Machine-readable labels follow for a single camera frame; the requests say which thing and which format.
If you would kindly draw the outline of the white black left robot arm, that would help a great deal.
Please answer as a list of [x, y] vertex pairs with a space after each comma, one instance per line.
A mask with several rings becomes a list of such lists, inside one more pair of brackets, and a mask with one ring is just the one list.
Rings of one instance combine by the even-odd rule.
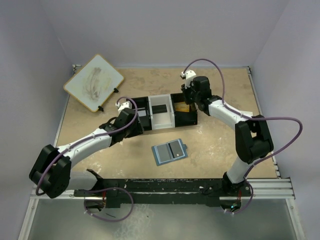
[[103, 181], [97, 173], [90, 169], [72, 173], [72, 168], [92, 154], [142, 133], [137, 110], [124, 108], [113, 123], [108, 121], [75, 142], [59, 147], [46, 145], [29, 173], [36, 184], [35, 194], [53, 199], [66, 190], [97, 190]]

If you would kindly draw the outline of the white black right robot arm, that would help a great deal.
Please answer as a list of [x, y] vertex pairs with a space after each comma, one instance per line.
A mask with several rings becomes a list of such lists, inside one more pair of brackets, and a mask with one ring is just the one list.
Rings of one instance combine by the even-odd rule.
[[256, 120], [261, 118], [261, 115], [246, 118], [243, 113], [224, 102], [220, 96], [212, 95], [210, 82], [206, 76], [196, 76], [190, 71], [182, 73], [180, 77], [184, 80], [181, 91], [187, 105], [197, 105], [200, 111], [222, 121], [234, 130], [237, 158], [231, 168], [223, 174], [222, 189], [227, 194], [236, 192], [244, 185], [248, 171], [254, 164], [274, 149], [267, 122]]

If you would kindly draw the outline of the black VIP credit card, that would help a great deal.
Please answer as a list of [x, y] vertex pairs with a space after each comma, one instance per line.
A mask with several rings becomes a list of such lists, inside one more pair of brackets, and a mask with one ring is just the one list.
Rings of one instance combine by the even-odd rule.
[[170, 142], [168, 146], [174, 159], [177, 159], [184, 155], [183, 149], [178, 140]]

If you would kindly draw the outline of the blue leather card holder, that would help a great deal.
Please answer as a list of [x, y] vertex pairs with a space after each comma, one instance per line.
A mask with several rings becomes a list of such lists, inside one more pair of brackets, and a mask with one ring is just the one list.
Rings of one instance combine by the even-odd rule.
[[[172, 153], [171, 153], [171, 151], [170, 151], [170, 148], [169, 148], [169, 143], [170, 143], [170, 142], [173, 142], [173, 141], [176, 141], [176, 140], [178, 140], [178, 141], [180, 142], [181, 148], [182, 148], [182, 150], [183, 150], [183, 156], [178, 157], [178, 158], [173, 158], [173, 155], [172, 155]], [[169, 148], [169, 151], [170, 151], [170, 153], [171, 153], [172, 159], [169, 160], [169, 161], [165, 161], [165, 162], [159, 162], [159, 160], [158, 160], [158, 156], [159, 156], [159, 155], [158, 155], [158, 153], [157, 153], [157, 146], [158, 146], [158, 145], [163, 145], [163, 144], [167, 144], [167, 145], [168, 145], [168, 148]], [[153, 157], [154, 157], [154, 159], [155, 159], [155, 163], [156, 163], [157, 166], [162, 166], [162, 165], [165, 165], [165, 164], [168, 164], [168, 163], [172, 163], [172, 162], [175, 162], [175, 161], [178, 161], [178, 160], [181, 160], [181, 159], [185, 159], [185, 158], [188, 157], [188, 153], [187, 153], [187, 148], [188, 148], [188, 147], [187, 147], [186, 144], [183, 143], [183, 141], [182, 141], [181, 138], [178, 138], [178, 139], [175, 139], [175, 140], [171, 140], [171, 141], [169, 141], [169, 142], [162, 143], [162, 144], [158, 144], [158, 145], [154, 145], [154, 146], [151, 147], [151, 150], [152, 150], [152, 153], [153, 153]]]

